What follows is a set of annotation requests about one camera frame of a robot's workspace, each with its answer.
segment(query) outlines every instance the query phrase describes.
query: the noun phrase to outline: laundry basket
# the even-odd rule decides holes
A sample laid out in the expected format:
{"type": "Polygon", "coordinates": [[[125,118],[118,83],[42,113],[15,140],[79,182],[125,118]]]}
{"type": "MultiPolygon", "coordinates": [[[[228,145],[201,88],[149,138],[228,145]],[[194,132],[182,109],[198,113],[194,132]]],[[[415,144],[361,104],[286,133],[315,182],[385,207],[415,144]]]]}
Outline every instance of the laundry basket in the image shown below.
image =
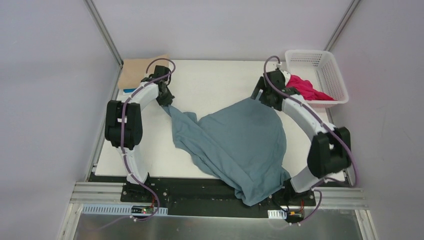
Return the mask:
{"type": "Polygon", "coordinates": [[[288,50],[285,52],[287,70],[303,80],[309,80],[313,88],[326,93],[335,101],[307,100],[313,108],[330,108],[345,104],[348,91],[334,55],[321,50],[288,50]]]}

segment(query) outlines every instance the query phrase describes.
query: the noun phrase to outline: gray cloth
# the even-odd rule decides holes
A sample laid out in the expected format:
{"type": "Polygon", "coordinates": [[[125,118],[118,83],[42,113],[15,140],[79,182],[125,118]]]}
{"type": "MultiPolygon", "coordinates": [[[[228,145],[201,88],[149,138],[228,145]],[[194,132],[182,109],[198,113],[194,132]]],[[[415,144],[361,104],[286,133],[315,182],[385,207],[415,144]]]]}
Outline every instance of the gray cloth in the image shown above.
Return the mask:
{"type": "Polygon", "coordinates": [[[287,142],[281,120],[259,101],[244,99],[199,121],[193,112],[163,109],[172,119],[175,146],[200,170],[235,188],[244,204],[257,204],[290,177],[282,167],[287,142]]]}

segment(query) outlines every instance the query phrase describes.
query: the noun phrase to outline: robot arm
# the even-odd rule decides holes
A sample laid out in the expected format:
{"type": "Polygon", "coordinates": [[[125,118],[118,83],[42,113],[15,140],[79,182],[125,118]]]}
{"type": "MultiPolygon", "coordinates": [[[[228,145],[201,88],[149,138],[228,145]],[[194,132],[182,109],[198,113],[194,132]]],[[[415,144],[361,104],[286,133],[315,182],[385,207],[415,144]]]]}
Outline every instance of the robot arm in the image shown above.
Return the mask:
{"type": "MultiPolygon", "coordinates": [[[[266,74],[271,83],[279,90],[301,102],[302,105],[308,106],[303,96],[295,88],[286,87],[286,79],[290,79],[290,73],[276,69],[266,74]]],[[[259,79],[251,98],[256,99],[259,92],[261,92],[259,101],[262,104],[282,111],[291,117],[311,141],[307,166],[299,174],[284,182],[285,191],[289,192],[289,194],[285,194],[286,200],[307,192],[323,178],[338,173],[351,165],[351,161],[341,144],[306,108],[295,100],[278,94],[269,86],[264,77],[259,79]]],[[[350,147],[350,133],[345,127],[336,128],[328,122],[325,122],[325,124],[350,147]]]]}
{"type": "MultiPolygon", "coordinates": [[[[143,109],[153,100],[161,106],[168,106],[172,103],[174,96],[168,89],[168,84],[171,81],[171,77],[164,78],[155,84],[149,84],[152,79],[157,79],[170,72],[170,69],[164,66],[156,66],[154,73],[150,77],[144,78],[137,89],[143,87],[144,89],[132,97],[133,92],[124,93],[124,99],[130,98],[130,101],[126,105],[125,118],[122,119],[122,111],[124,103],[119,100],[110,100],[107,103],[106,109],[106,121],[104,128],[104,136],[106,140],[112,143],[112,146],[116,148],[119,154],[122,155],[121,146],[121,123],[124,121],[124,150],[126,155],[127,165],[125,166],[129,173],[134,174],[137,179],[144,183],[147,179],[149,170],[146,162],[142,160],[142,154],[139,147],[137,146],[143,136],[143,124],[141,112],[143,109]]],[[[137,182],[127,176],[127,181],[133,184],[137,182]]]]}

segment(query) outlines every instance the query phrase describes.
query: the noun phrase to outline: white table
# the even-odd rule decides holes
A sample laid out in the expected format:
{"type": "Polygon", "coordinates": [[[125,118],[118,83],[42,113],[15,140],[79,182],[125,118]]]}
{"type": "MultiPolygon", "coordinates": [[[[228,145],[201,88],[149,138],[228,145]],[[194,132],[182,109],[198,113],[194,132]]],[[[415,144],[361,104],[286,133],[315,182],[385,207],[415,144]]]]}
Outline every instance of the white table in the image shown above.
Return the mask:
{"type": "MultiPolygon", "coordinates": [[[[245,98],[249,98],[259,77],[262,75],[263,61],[212,61],[176,60],[176,71],[169,85],[175,96],[172,103],[182,112],[194,112],[197,119],[217,112],[245,98]]],[[[275,63],[268,64],[268,70],[275,69],[275,63]]],[[[308,79],[316,86],[313,72],[293,72],[308,79]]],[[[122,91],[118,100],[125,100],[122,91]]],[[[325,109],[315,109],[321,118],[328,120],[325,109]]],[[[311,142],[302,129],[285,113],[277,111],[287,137],[287,151],[282,166],[294,176],[307,166],[311,142]]],[[[192,162],[190,155],[174,146],[171,118],[152,101],[141,112],[143,137],[139,147],[144,160],[150,166],[152,177],[168,178],[207,178],[192,162]]],[[[111,143],[105,141],[95,170],[96,176],[126,176],[120,154],[111,143]]],[[[344,174],[334,174],[343,181],[344,174]]]]}

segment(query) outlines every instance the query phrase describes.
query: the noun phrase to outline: white wall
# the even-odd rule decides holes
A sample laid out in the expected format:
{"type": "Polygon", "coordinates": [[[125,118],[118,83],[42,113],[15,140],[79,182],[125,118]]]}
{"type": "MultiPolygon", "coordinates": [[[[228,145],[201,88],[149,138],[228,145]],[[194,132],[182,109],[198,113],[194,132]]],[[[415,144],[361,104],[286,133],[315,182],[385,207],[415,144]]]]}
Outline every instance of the white wall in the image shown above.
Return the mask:
{"type": "Polygon", "coordinates": [[[0,239],[51,240],[118,66],[84,1],[0,3],[0,239]]]}
{"type": "Polygon", "coordinates": [[[382,240],[424,234],[423,13],[422,0],[364,0],[333,50],[350,101],[331,112],[382,240]]]}
{"type": "Polygon", "coordinates": [[[324,49],[351,0],[95,0],[123,58],[265,60],[324,49]]]}

